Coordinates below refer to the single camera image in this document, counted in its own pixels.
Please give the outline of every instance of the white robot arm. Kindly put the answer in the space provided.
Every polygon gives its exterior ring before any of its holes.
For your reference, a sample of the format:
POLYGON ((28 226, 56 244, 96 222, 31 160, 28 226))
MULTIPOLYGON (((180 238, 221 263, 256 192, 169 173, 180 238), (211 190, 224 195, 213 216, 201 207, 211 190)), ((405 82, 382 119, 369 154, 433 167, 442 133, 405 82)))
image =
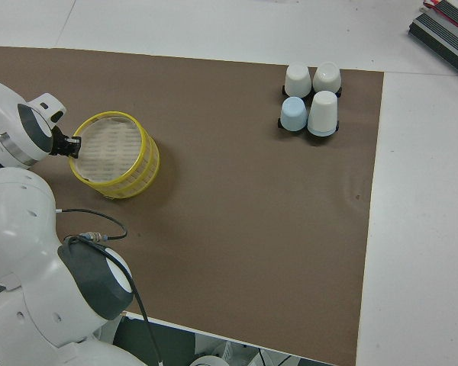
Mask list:
POLYGON ((78 157, 81 140, 56 126, 66 108, 51 94, 26 102, 0 83, 0 168, 29 169, 47 155, 78 157))
POLYGON ((0 366, 145 365, 92 335, 132 301, 127 278, 89 246, 62 245, 55 226, 47 183, 0 169, 0 366))

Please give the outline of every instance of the light blue cup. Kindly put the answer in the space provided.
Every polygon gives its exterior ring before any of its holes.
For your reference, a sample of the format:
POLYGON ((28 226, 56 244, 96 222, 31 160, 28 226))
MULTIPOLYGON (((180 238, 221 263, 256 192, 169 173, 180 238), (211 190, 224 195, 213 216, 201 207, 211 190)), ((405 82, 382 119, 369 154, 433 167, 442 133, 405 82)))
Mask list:
POLYGON ((299 131, 307 124, 307 111, 305 104, 299 97, 285 99, 282 104, 280 123, 288 131, 299 131))

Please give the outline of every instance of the round basket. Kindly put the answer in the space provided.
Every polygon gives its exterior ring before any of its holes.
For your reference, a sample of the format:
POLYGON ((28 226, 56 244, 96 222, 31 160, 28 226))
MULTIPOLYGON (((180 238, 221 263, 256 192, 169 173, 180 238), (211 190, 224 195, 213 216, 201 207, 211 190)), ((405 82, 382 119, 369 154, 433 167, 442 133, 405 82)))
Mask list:
POLYGON ((109 198, 128 198, 153 182, 160 167, 154 140, 129 114, 103 112, 76 130, 82 137, 78 159, 69 158, 73 174, 109 198))

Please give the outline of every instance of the white cup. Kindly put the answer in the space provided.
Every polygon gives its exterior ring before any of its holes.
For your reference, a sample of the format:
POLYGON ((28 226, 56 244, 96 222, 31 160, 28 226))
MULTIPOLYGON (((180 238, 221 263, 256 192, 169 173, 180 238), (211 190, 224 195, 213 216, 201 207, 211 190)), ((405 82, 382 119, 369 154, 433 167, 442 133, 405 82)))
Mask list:
POLYGON ((337 93, 341 87, 341 72, 335 63, 326 62, 319 65, 314 75, 314 90, 337 93))
POLYGON ((287 67, 285 75, 285 93, 289 97, 303 98, 312 90, 311 74, 308 67, 293 63, 287 67))
POLYGON ((280 123, 288 131, 299 131, 307 124, 307 111, 305 103, 298 97, 285 99, 282 104, 280 123))
POLYGON ((307 129, 315 136, 330 136, 337 128, 337 96, 332 91, 320 91, 314 96, 307 129))

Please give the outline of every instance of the cable connector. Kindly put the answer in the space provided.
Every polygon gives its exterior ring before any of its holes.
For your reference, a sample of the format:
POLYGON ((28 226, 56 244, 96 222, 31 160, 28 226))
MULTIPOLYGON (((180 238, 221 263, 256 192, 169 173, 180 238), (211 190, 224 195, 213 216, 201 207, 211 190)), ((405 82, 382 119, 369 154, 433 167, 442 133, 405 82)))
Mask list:
POLYGON ((108 240, 108 236, 102 235, 101 233, 94 233, 92 231, 82 233, 80 236, 87 240, 91 240, 92 242, 106 242, 108 240))

